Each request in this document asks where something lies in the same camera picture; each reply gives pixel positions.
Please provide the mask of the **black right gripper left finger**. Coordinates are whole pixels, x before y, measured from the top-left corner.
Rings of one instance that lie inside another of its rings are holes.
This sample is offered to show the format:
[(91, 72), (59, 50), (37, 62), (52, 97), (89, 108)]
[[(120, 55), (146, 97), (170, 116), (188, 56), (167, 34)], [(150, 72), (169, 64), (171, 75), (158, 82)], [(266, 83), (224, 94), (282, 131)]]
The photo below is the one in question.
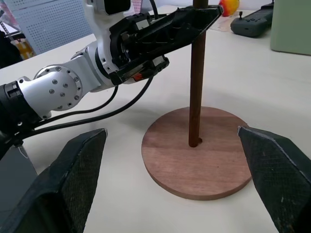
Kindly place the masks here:
[(97, 189), (107, 130), (71, 139), (0, 226), (0, 233), (84, 233)]

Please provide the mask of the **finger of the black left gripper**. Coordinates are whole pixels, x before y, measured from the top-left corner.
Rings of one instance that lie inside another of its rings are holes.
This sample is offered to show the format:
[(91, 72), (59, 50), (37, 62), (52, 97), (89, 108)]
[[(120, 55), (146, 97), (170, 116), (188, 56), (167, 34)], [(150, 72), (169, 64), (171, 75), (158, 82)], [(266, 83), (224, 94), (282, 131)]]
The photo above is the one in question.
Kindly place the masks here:
[(222, 13), (221, 5), (209, 5), (205, 9), (193, 6), (178, 8), (129, 35), (129, 58), (152, 60), (187, 46), (206, 32)]

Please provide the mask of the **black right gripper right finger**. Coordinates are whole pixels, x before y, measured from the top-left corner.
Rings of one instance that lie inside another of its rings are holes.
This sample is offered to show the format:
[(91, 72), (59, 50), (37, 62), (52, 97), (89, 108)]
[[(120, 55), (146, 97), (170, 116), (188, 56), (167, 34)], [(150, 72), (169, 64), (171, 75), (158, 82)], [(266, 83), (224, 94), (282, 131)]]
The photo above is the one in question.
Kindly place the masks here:
[(279, 233), (311, 233), (311, 159), (290, 139), (238, 128), (255, 189)]

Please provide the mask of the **dark wooden pole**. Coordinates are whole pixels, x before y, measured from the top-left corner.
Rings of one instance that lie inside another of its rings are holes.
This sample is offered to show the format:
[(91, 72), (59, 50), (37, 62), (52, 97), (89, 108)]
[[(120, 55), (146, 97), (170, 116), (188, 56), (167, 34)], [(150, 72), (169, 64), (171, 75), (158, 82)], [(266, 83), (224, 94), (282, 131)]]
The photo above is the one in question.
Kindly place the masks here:
[(197, 147), (200, 143), (200, 117), (202, 103), (203, 75), (205, 64), (206, 33), (192, 43), (190, 70), (190, 109), (189, 109), (189, 146)]

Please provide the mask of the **round wooden base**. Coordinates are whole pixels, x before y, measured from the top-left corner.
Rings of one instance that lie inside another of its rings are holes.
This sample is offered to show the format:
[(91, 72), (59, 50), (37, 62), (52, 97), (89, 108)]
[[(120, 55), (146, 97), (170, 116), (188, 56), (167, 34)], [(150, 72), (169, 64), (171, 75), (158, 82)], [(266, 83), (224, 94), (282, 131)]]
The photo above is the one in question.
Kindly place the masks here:
[(251, 181), (238, 127), (246, 123), (224, 110), (203, 107), (200, 143), (188, 144), (189, 109), (158, 118), (142, 140), (146, 170), (166, 191), (190, 200), (216, 200), (243, 189)]

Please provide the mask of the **red yellow toy fruit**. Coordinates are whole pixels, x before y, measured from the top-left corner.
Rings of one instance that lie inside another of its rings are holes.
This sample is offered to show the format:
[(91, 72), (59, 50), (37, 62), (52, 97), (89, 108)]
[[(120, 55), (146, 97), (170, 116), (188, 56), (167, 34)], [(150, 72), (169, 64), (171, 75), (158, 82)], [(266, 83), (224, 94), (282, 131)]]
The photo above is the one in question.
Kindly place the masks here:
[(223, 8), (223, 17), (233, 15), (240, 5), (240, 0), (220, 0), (219, 4)]

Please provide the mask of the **white perforated panel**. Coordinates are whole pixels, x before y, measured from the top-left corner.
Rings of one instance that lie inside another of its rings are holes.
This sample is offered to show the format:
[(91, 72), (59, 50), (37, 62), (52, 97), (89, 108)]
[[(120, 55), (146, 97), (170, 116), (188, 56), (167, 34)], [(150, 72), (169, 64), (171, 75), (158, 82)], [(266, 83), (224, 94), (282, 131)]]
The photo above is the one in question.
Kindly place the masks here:
[(0, 0), (36, 55), (92, 34), (82, 0)]

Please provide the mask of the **grey remote controller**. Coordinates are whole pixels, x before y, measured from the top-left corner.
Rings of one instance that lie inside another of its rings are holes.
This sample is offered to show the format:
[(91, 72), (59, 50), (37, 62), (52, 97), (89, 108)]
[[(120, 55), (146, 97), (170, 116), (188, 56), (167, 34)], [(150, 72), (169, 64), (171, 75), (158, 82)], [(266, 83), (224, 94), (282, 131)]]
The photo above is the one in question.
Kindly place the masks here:
[(240, 11), (239, 17), (231, 22), (230, 28), (237, 35), (245, 37), (262, 36), (272, 26), (273, 10), (274, 0), (246, 16), (243, 16), (243, 11)]

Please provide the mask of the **pale green box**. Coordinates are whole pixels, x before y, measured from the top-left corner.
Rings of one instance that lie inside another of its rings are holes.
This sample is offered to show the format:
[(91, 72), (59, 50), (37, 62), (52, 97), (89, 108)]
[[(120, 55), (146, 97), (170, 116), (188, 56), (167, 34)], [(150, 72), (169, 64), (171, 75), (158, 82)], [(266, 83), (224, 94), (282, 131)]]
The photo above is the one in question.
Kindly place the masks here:
[(275, 0), (270, 48), (311, 56), (311, 0)]

